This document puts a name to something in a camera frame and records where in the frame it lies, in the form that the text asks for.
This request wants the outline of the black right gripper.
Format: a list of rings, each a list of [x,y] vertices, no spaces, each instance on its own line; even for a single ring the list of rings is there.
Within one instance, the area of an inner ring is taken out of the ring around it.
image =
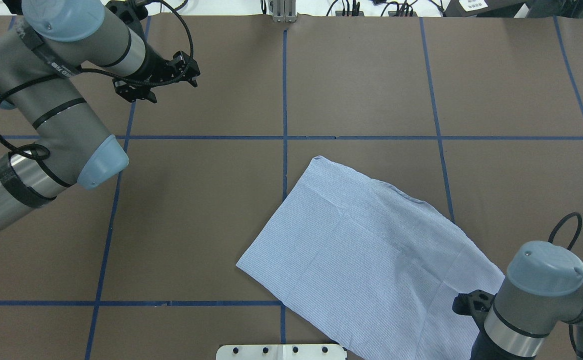
[[[453,300],[453,312],[473,319],[478,333],[470,349],[470,360],[495,360],[497,352],[485,330],[485,321],[495,296],[482,290],[460,292]]]

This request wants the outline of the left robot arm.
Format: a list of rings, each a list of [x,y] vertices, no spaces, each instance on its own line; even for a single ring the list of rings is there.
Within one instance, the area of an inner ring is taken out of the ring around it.
[[[0,37],[0,232],[78,184],[94,189],[129,166],[117,137],[72,84],[111,78],[134,103],[157,102],[153,89],[197,87],[191,31],[178,10],[189,51],[162,57],[141,25],[147,0],[7,0],[19,18]]]

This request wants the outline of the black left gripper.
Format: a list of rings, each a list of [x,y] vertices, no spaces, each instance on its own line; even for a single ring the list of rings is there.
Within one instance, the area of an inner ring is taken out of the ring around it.
[[[128,35],[122,55],[106,64],[111,73],[115,93],[133,103],[148,100],[156,103],[155,87],[187,82],[198,88],[202,74],[198,62],[184,51],[177,51],[171,59],[161,56],[149,43],[142,21],[149,16],[148,0],[109,0],[106,9],[123,25]]]

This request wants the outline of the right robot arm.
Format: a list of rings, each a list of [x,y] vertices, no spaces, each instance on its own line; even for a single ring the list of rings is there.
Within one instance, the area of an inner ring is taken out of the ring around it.
[[[534,360],[558,322],[573,327],[575,357],[583,360],[583,262],[561,246],[523,244],[497,294],[459,293],[452,309],[478,328],[472,360]]]

